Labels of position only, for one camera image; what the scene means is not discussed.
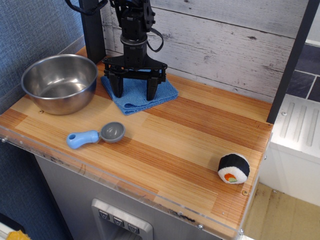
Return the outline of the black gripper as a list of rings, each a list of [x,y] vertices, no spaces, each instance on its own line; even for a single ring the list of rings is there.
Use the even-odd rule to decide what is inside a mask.
[[[154,99],[158,83],[166,81],[167,64],[150,58],[147,54],[148,41],[121,41],[123,55],[106,57],[104,75],[109,78],[113,94],[121,98],[123,78],[147,80],[146,99]]]

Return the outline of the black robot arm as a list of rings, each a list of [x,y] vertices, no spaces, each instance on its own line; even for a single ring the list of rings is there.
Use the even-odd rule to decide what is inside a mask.
[[[123,94],[123,79],[146,80],[146,99],[154,99],[158,85],[166,81],[167,64],[150,58],[147,48],[159,52],[163,45],[153,49],[147,33],[152,32],[163,38],[162,34],[152,28],[155,24],[155,12],[149,0],[112,0],[119,27],[123,55],[107,57],[104,75],[108,77],[113,94],[120,98]]]

